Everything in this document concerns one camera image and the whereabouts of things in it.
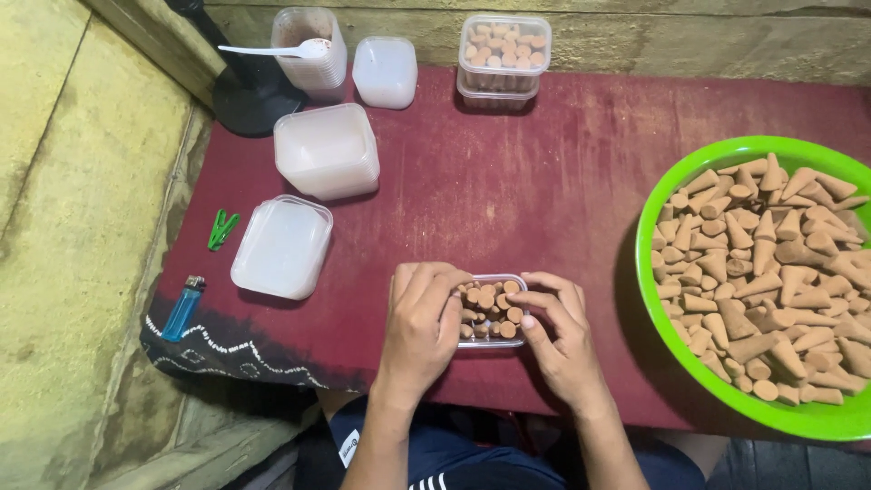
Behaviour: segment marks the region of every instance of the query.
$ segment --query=red tablecloth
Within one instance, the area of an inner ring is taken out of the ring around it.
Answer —
[[[366,390],[388,283],[399,262],[447,261],[474,274],[547,270],[584,287],[599,359],[627,424],[753,435],[759,429],[692,380],[645,312],[635,224],[674,162],[726,138],[809,140],[871,162],[868,90],[760,80],[545,73],[517,115],[463,108],[456,73],[421,67],[404,111],[367,107],[381,161],[376,194],[327,203],[335,225],[317,289],[296,302],[239,289],[230,266],[251,212],[294,189],[272,139],[215,125],[142,336],[161,368]],[[348,101],[354,99],[349,89]],[[206,249],[216,211],[241,221]],[[188,275],[208,286],[179,344],[162,328]],[[429,394],[440,402],[554,413],[528,348],[461,351]]]

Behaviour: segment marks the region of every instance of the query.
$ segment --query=wooden wall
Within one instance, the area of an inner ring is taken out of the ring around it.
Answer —
[[[366,36],[407,37],[418,62],[455,65],[480,11],[546,18],[550,69],[871,85],[871,0],[206,0],[231,42],[268,46],[286,6],[328,7],[353,53]]]

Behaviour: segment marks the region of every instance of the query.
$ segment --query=clothespin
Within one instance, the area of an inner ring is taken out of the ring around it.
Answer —
[[[215,223],[212,225],[212,235],[209,236],[209,250],[212,252],[218,251],[218,248],[224,244],[226,237],[233,231],[233,227],[239,222],[238,213],[230,216],[229,220],[224,221],[225,218],[226,211],[219,209],[215,215]]]

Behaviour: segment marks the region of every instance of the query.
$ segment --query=green plastic bowl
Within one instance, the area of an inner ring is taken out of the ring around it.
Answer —
[[[690,374],[714,396],[736,411],[761,424],[788,434],[820,440],[854,441],[871,439],[871,387],[857,397],[844,397],[844,405],[809,403],[787,406],[764,402],[723,382],[701,363],[678,337],[659,302],[651,266],[651,238],[659,210],[669,196],[708,168],[714,170],[764,158],[769,152],[790,174],[798,167],[811,167],[854,183],[857,194],[871,194],[871,169],[824,146],[777,136],[746,136],[705,146],[679,161],[659,181],[645,203],[638,222],[635,264],[638,284],[647,312],[672,354]],[[871,228],[871,205],[856,209]]]

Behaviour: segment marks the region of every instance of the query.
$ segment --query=lighter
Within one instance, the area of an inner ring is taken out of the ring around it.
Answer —
[[[161,338],[169,342],[181,340],[181,335],[185,333],[187,323],[191,321],[193,311],[197,309],[197,303],[199,303],[199,297],[202,296],[205,285],[206,279],[203,279],[202,276],[187,277],[179,300],[172,307],[172,313],[169,314],[166,327],[164,327],[163,332],[160,334]]]

